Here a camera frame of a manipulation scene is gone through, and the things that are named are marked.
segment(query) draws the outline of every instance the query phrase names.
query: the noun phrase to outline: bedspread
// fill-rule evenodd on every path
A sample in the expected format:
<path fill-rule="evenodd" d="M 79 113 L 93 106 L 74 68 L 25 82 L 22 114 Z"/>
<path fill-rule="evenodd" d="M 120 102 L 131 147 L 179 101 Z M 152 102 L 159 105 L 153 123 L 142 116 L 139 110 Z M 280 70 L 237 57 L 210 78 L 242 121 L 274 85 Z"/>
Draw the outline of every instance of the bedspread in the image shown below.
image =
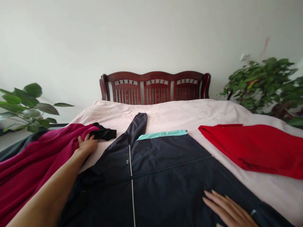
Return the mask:
<path fill-rule="evenodd" d="M 138 113 L 147 113 L 147 133 L 185 129 L 188 134 L 228 168 L 259 199 L 271 205 L 295 226 L 303 226 L 303 181 L 289 177 L 250 172 L 241 169 L 221 153 L 198 130 L 200 125 L 218 124 L 270 125 L 291 135 L 303 137 L 303 130 L 266 115 L 252 114 L 231 101 L 200 99 L 173 101 L 155 105 L 127 105 L 109 101 L 96 101 L 83 110 L 71 123 L 84 125 L 98 122 L 106 128 L 116 129 L 117 137 L 124 133 Z M 113 142 L 100 141 L 81 171 L 94 165 L 104 150 Z"/>

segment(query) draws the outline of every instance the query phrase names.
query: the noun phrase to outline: wall socket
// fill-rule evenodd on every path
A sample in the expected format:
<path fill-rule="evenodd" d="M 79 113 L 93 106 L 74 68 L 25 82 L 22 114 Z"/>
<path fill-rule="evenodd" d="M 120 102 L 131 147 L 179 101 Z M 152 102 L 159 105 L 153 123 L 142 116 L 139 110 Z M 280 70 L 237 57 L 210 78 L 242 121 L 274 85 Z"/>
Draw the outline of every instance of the wall socket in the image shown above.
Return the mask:
<path fill-rule="evenodd" d="M 242 54 L 240 57 L 240 61 L 248 61 L 250 58 L 250 54 Z"/>

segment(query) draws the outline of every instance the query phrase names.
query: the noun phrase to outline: right hand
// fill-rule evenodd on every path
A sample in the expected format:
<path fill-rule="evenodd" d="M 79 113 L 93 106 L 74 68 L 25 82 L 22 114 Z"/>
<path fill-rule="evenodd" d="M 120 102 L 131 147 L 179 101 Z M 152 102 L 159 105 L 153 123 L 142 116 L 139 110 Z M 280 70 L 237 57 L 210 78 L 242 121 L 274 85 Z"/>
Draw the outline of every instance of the right hand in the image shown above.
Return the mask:
<path fill-rule="evenodd" d="M 78 137 L 79 148 L 77 153 L 84 153 L 86 156 L 94 153 L 98 148 L 98 141 L 94 140 L 95 135 L 89 138 L 89 134 L 86 135 L 85 140 L 82 141 L 81 136 Z"/>
<path fill-rule="evenodd" d="M 224 197 L 214 190 L 212 193 L 204 192 L 209 198 L 203 197 L 205 204 L 219 215 L 228 227 L 258 227 L 252 217 L 227 195 Z"/>

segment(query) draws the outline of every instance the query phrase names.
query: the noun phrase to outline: folded red garment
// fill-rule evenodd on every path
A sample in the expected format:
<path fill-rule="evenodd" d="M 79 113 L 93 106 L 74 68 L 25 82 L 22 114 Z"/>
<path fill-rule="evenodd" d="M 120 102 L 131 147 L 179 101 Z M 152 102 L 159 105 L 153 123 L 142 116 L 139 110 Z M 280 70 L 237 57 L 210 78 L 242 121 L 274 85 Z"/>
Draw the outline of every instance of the folded red garment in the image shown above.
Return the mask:
<path fill-rule="evenodd" d="M 303 179 L 303 138 L 268 125 L 201 125 L 199 130 L 242 169 Z"/>
<path fill-rule="evenodd" d="M 78 136 L 97 131 L 94 124 L 70 124 L 49 131 L 21 153 L 0 163 L 0 227 L 6 226 L 24 204 L 72 156 Z"/>

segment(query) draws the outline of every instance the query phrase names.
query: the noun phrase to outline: finger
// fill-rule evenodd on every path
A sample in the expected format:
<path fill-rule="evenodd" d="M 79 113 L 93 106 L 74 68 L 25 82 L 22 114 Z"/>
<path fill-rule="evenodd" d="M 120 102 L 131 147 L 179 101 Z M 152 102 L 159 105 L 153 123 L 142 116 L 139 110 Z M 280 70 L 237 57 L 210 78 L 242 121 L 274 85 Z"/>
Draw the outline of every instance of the finger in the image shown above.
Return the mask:
<path fill-rule="evenodd" d="M 217 215 L 219 215 L 219 217 L 222 219 L 222 221 L 224 221 L 224 223 L 227 226 L 233 227 L 233 226 L 238 225 L 238 223 L 232 218 L 232 216 L 230 216 L 230 214 L 228 212 L 226 212 L 226 210 L 224 210 L 222 207 L 218 206 L 217 204 L 208 200 L 207 198 L 202 197 L 202 199 L 205 202 L 205 204 L 210 209 L 212 209 L 213 212 L 215 212 Z"/>
<path fill-rule="evenodd" d="M 95 138 L 95 135 L 93 134 L 90 138 L 89 138 L 89 140 L 93 140 Z"/>
<path fill-rule="evenodd" d="M 89 134 L 86 135 L 85 137 L 85 140 L 84 141 L 87 141 L 89 139 Z"/>
<path fill-rule="evenodd" d="M 83 142 L 81 136 L 78 136 L 79 145 Z"/>
<path fill-rule="evenodd" d="M 227 202 L 232 208 L 233 210 L 241 217 L 241 219 L 244 221 L 246 220 L 246 216 L 242 213 L 242 211 L 239 210 L 239 205 L 236 207 L 234 204 L 236 204 L 235 202 L 232 203 L 230 200 L 228 200 L 227 198 L 225 198 L 224 196 L 220 195 L 219 193 L 217 193 L 216 191 L 212 190 L 211 191 L 215 196 L 221 198 L 222 200 L 224 200 L 225 202 Z"/>
<path fill-rule="evenodd" d="M 240 207 L 235 201 L 229 198 L 227 195 L 225 196 L 248 220 L 253 221 L 252 217 L 242 208 Z"/>
<path fill-rule="evenodd" d="M 232 208 L 232 206 L 226 202 L 225 200 L 223 200 L 222 198 L 208 192 L 208 191 L 204 191 L 205 195 L 211 199 L 212 201 L 214 201 L 216 204 L 218 204 L 220 207 L 222 207 L 226 212 L 228 212 L 234 220 L 237 220 L 239 222 L 242 222 L 243 219 L 241 218 L 241 216 L 238 215 L 238 213 Z"/>

